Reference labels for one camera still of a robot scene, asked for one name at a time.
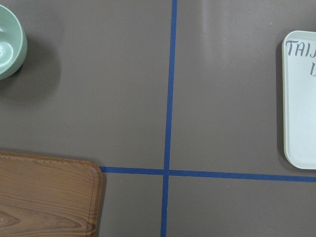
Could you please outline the brown wooden tray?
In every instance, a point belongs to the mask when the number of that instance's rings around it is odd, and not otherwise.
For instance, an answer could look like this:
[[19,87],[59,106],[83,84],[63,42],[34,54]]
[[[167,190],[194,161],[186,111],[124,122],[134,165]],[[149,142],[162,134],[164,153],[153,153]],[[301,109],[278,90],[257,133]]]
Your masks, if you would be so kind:
[[1,152],[3,237],[95,237],[103,174],[86,160]]

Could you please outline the cream bear tray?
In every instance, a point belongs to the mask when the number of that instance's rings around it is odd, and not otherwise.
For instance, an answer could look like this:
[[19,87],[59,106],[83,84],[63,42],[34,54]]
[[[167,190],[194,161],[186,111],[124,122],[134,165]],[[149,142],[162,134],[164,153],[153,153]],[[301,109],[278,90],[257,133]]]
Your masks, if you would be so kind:
[[316,34],[292,31],[282,43],[284,154],[299,169],[316,168]]

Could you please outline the light green bowl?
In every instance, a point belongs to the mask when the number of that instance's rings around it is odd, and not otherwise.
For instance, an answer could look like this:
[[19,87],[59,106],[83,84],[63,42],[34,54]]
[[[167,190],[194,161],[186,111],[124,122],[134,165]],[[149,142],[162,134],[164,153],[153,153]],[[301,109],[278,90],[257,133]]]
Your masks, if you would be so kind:
[[0,6],[0,79],[13,75],[24,63],[27,38],[16,15]]

